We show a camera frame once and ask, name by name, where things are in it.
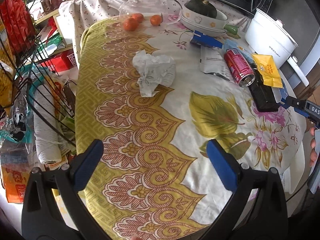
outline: crumpled white paper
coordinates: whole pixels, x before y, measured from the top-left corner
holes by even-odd
[[[176,63],[166,55],[154,57],[145,50],[137,51],[132,64],[140,74],[138,84],[142,97],[153,97],[159,84],[169,87],[176,75]]]

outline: glass teapot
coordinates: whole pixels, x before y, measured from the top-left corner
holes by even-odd
[[[179,15],[170,14],[164,0],[128,0],[119,8],[119,20],[124,31],[135,31],[140,24],[145,27],[165,29],[167,25],[178,22],[182,15],[182,6],[177,0],[172,0],[180,6]]]

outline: orange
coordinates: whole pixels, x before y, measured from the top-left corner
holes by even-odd
[[[150,23],[153,25],[153,26],[159,26],[160,23],[163,22],[163,19],[160,15],[156,14],[156,15],[153,15],[151,16],[150,18]]]
[[[138,28],[138,26],[139,26],[139,23],[134,18],[126,19],[122,24],[123,29],[128,32],[135,31]]]
[[[131,15],[133,19],[136,19],[138,23],[142,23],[144,20],[143,14],[142,13],[134,13]]]

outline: metal bolt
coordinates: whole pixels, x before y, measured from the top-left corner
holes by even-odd
[[[38,173],[39,171],[41,171],[39,167],[34,167],[34,168],[31,170],[31,172],[32,172],[33,174]]]
[[[250,168],[249,164],[248,163],[241,163],[241,168],[244,169],[244,170],[247,170]]]
[[[277,174],[278,173],[278,170],[276,168],[270,168],[270,171],[273,173],[273,174]]]
[[[62,169],[63,171],[66,171],[67,169],[70,168],[70,165],[68,163],[63,164],[60,169]]]

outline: red can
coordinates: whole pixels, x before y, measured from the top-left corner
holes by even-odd
[[[250,86],[256,79],[252,68],[238,49],[229,49],[224,55],[224,60],[234,81],[240,87]]]

